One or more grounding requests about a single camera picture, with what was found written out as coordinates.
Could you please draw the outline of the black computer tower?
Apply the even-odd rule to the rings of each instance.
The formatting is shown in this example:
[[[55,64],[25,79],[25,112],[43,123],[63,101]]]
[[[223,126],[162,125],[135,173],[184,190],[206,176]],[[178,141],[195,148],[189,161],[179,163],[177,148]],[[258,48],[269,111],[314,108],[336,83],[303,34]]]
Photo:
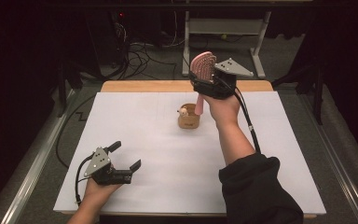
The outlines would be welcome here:
[[[120,77],[129,67],[128,32],[115,11],[86,14],[101,80]]]

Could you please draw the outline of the aluminium rail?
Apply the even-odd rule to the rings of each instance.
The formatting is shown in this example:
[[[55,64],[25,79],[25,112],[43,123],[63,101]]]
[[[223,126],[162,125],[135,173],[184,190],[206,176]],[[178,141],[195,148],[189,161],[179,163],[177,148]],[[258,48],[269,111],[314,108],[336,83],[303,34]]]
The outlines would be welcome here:
[[[312,105],[309,98],[306,95],[300,95],[299,99],[301,103],[305,106],[307,113],[310,116],[310,119],[323,142],[324,154],[326,155],[326,158],[331,166],[331,169],[336,176],[336,180],[340,185],[341,191],[345,195],[346,200],[349,203],[351,210],[358,221],[358,189],[355,187],[342,161],[340,160],[338,154],[336,153],[336,150],[332,142],[330,141],[327,133],[324,130],[324,126],[319,124],[316,118],[314,117],[312,111]]]
[[[76,97],[77,93],[69,90],[64,95],[66,106],[55,105],[52,114],[2,190],[1,196],[7,200],[7,209],[0,218],[0,224],[18,223],[67,119],[67,110],[73,105]]]

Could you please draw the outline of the person's left hand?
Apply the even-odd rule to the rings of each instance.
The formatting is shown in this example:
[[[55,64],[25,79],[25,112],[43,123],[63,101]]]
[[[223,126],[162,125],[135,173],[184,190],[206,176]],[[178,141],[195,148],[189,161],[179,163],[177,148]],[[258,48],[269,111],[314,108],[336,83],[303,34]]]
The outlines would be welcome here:
[[[120,185],[98,185],[92,178],[88,180],[83,202],[95,206],[103,206]]]

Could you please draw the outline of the black sleeve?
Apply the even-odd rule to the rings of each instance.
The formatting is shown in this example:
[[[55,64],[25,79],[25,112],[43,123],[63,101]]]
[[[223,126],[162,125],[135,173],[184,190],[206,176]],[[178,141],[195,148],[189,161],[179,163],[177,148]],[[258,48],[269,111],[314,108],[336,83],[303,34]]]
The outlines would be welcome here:
[[[281,163],[263,154],[219,171],[228,224],[303,224],[303,211],[278,180]]]

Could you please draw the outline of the dark metal stand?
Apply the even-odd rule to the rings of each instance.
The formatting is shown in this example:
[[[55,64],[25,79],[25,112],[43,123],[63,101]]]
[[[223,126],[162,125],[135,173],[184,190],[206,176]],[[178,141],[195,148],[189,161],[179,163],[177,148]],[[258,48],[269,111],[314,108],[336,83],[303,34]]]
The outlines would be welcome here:
[[[271,85],[273,88],[283,83],[296,83],[296,92],[298,94],[307,94],[313,91],[312,112],[316,121],[322,125],[322,102],[324,71],[322,67],[315,63],[310,63],[290,71],[287,75],[274,80]]]
[[[67,107],[66,84],[69,84],[74,90],[80,90],[83,85],[76,64],[62,58],[58,66],[59,118],[63,116]]]

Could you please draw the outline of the pink hair brush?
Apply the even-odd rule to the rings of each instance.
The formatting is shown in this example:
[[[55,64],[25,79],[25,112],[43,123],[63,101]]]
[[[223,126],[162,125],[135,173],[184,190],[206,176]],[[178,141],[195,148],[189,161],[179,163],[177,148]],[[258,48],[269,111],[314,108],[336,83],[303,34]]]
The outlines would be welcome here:
[[[198,79],[210,81],[214,71],[215,62],[216,57],[210,51],[202,52],[192,60],[190,71]],[[198,116],[203,113],[203,102],[203,97],[199,95],[195,106],[195,114]]]

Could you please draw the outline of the person's right hand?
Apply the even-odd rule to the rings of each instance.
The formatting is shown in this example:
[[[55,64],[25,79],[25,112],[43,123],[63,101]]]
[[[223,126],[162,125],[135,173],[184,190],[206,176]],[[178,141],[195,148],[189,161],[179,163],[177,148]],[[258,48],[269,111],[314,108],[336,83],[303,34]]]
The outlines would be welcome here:
[[[238,123],[240,104],[234,96],[225,100],[214,99],[210,96],[203,96],[210,107],[210,113],[217,126]]]

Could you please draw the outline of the white sheet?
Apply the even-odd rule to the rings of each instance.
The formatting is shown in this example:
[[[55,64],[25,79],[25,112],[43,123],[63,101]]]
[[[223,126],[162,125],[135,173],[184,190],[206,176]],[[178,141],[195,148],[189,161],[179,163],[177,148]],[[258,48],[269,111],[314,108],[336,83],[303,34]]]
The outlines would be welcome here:
[[[209,112],[200,126],[178,126],[181,105],[192,103],[194,92],[100,92],[96,95],[54,209],[72,213],[76,195],[85,185],[85,158],[97,147],[116,141],[121,147],[110,158],[118,169],[136,161],[142,165],[131,183],[120,188],[103,208],[115,215],[223,215],[226,206],[218,172],[225,162],[218,133]],[[307,215],[326,210],[292,127],[275,91],[244,95],[248,111],[240,114],[244,132],[255,130],[261,151],[281,162],[278,178]]]

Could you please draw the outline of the white metal desk frame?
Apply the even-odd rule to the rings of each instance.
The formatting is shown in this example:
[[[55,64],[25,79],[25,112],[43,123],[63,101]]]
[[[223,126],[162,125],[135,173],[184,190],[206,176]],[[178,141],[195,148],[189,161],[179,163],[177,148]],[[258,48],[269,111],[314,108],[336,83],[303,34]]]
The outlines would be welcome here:
[[[271,12],[267,11],[263,19],[257,20],[237,20],[237,19],[195,19],[191,18],[189,12],[185,16],[185,39],[183,51],[182,75],[188,76],[189,73],[189,37],[191,34],[200,35],[256,35],[257,43],[249,51],[255,66],[255,73],[258,78],[266,77],[263,65],[259,58],[265,33],[269,26]]]

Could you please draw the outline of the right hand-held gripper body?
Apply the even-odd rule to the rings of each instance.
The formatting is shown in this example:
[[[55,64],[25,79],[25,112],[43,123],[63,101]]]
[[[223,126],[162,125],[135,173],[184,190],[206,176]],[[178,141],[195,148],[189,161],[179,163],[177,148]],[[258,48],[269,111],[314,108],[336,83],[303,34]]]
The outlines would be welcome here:
[[[232,58],[221,63],[215,62],[214,70],[219,72],[219,83],[213,84],[213,77],[205,84],[193,86],[193,90],[214,99],[226,99],[233,95],[237,86],[237,77],[251,77],[254,73],[246,69]]]

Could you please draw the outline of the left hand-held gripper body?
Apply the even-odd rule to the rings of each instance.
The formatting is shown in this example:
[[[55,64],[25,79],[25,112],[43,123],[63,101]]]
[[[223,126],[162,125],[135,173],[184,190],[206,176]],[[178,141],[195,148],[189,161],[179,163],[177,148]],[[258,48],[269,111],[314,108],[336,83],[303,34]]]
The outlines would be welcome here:
[[[118,185],[130,184],[133,171],[117,170],[113,167],[112,162],[108,156],[110,152],[114,152],[117,147],[98,147],[92,154],[89,166],[87,167],[84,176],[91,177],[98,185]]]

